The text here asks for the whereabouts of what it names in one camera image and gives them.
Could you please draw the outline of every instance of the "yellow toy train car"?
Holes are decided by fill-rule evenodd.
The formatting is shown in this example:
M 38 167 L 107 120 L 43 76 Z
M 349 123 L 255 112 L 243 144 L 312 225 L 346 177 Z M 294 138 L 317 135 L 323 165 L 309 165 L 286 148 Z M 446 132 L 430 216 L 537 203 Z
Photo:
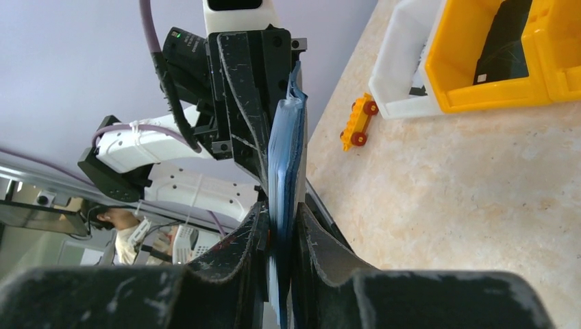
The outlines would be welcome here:
M 365 93 L 363 97 L 357 98 L 351 106 L 351 115 L 347 122 L 347 127 L 341 132 L 341 142 L 343 151 L 349 151 L 352 146 L 363 146 L 367 142 L 367 127 L 371 117 L 379 112 L 378 105 L 373 97 Z

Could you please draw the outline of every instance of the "countertop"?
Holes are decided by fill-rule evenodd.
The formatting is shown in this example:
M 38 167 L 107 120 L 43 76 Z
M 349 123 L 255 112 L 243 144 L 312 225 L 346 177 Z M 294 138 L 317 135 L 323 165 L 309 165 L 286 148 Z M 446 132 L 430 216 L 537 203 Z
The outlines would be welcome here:
M 581 103 L 386 121 L 342 150 L 397 0 L 379 0 L 308 145 L 307 175 L 380 269 L 504 270 L 581 328 Z

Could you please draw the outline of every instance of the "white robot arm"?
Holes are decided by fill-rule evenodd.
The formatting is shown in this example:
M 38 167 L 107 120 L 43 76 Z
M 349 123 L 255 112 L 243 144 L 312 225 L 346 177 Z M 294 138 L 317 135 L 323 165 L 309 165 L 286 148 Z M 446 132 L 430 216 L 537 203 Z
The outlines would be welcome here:
M 199 113 L 195 106 L 184 113 L 192 124 Z M 139 128 L 155 125 L 177 132 L 171 115 L 132 123 L 132 130 L 113 130 L 105 133 L 97 143 L 97 159 L 117 173 L 127 173 L 146 165 L 153 165 L 145 187 L 145 201 L 175 202 L 218 212 L 242 221 L 257 201 L 258 192 L 252 184 L 236 184 L 181 169 L 170 162 L 178 158 L 205 158 L 212 156 L 201 145 L 201 152 L 161 132 Z

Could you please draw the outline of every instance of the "screw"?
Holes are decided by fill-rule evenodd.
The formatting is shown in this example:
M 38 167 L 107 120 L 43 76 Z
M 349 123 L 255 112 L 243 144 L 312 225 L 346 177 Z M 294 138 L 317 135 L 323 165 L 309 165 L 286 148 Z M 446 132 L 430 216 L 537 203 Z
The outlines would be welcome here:
M 282 46 L 282 39 L 279 36 L 275 36 L 273 39 L 273 45 L 277 48 Z
M 41 195 L 40 197 L 38 197 L 38 199 L 36 199 L 36 203 L 43 205 L 43 206 L 46 206 L 49 203 L 49 198 L 44 196 L 44 195 Z
M 281 91 L 285 91 L 287 85 L 288 85 L 288 82 L 286 80 L 280 80 L 278 82 L 278 88 L 280 88 Z

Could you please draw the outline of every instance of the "wall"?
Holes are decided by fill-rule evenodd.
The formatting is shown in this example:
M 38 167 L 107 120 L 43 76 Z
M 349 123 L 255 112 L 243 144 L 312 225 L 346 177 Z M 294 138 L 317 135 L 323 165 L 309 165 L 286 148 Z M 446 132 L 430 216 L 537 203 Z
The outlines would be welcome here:
M 283 26 L 308 38 L 302 60 L 312 132 L 377 0 L 274 2 Z M 161 42 L 172 26 L 205 36 L 201 4 L 152 1 Z M 104 116 L 127 122 L 166 114 L 137 1 L 4 0 L 0 21 L 0 147 L 80 173 L 76 161 Z M 250 181 L 229 161 L 188 160 L 185 167 Z

